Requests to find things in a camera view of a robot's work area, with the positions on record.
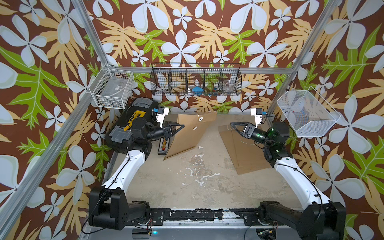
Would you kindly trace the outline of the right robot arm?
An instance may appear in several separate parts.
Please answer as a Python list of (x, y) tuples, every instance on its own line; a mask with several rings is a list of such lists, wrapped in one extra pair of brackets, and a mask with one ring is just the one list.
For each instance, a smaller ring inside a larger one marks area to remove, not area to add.
[(231, 127), (242, 137), (263, 145), (266, 161), (286, 180), (303, 208), (300, 212), (277, 201), (264, 201), (258, 207), (258, 220), (282, 223), (296, 230), (302, 240), (343, 239), (346, 209), (324, 195), (286, 149), (290, 127), (284, 122), (275, 122), (267, 131), (249, 122), (231, 122)]

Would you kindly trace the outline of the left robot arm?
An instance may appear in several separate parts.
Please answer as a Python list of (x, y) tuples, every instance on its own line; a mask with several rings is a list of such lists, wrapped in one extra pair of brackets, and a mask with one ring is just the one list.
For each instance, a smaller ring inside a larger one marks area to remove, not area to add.
[(150, 204), (128, 203), (126, 194), (135, 174), (150, 155), (152, 142), (169, 140), (184, 128), (184, 125), (165, 121), (169, 111), (155, 102), (132, 104), (107, 133), (108, 147), (126, 157), (101, 187), (91, 190), (87, 219), (90, 226), (101, 231), (150, 224)]

